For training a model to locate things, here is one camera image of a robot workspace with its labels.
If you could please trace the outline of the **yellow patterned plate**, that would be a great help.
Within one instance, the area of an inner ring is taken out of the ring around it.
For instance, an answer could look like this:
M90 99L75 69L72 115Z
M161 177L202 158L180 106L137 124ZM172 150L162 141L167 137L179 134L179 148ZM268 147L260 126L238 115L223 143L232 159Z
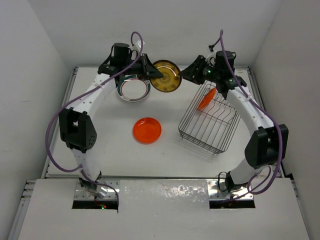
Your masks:
M163 77L150 80L151 85L156 90L163 93L171 93L180 87L182 83L181 71L175 63L163 59L155 61L153 66L163 74Z

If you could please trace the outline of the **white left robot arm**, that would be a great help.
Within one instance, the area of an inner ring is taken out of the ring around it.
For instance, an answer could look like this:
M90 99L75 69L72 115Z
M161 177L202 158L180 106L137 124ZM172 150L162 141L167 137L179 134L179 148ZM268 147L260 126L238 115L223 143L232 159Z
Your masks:
M91 154L97 141L93 118L98 108L125 76L134 75L141 81L164 76L147 54L139 51L132 59L132 52L126 43L113 44L88 90L67 103L58 114L60 138L74 155L80 184L90 190L101 186L98 182L101 171Z

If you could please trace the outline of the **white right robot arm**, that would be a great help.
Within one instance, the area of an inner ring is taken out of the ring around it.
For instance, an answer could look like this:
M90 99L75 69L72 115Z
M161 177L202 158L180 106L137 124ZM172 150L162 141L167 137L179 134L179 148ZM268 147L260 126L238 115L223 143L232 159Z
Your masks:
M236 56L233 51L217 51L215 63L210 65L203 55L199 55L179 75L197 85L205 82L215 83L217 91L235 108L251 135L244 150L244 159L226 174L224 185L228 192L249 185L266 166L275 165L267 185L256 191L259 195L271 186L280 170L281 162L286 155L289 129L285 124L278 124L258 105L246 82L235 75Z

